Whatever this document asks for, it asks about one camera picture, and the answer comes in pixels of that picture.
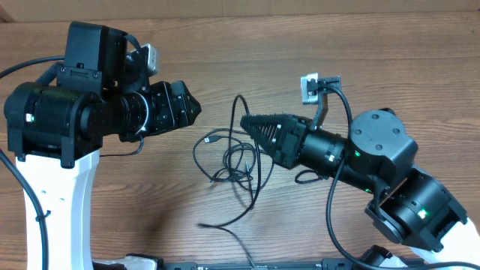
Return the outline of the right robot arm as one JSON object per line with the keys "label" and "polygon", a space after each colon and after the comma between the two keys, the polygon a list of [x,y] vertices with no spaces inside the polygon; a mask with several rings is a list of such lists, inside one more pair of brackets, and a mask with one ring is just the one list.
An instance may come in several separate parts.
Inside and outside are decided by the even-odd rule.
{"label": "right robot arm", "polygon": [[346,137],[290,114],[249,115],[241,127],[275,164],[298,165],[372,194],[364,210],[390,241],[432,268],[477,269],[479,235],[448,189],[416,165],[416,141],[389,109],[363,112]]}

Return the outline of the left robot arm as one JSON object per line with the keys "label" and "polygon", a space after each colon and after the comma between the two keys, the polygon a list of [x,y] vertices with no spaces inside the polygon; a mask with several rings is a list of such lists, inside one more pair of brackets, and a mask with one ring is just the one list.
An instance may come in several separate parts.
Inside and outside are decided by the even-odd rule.
{"label": "left robot arm", "polygon": [[64,55],[4,103],[4,165],[25,198],[29,269],[162,269],[156,256],[92,258],[92,188],[104,137],[143,144],[192,125],[200,103],[182,81],[150,83],[155,48],[125,31],[72,22]]}

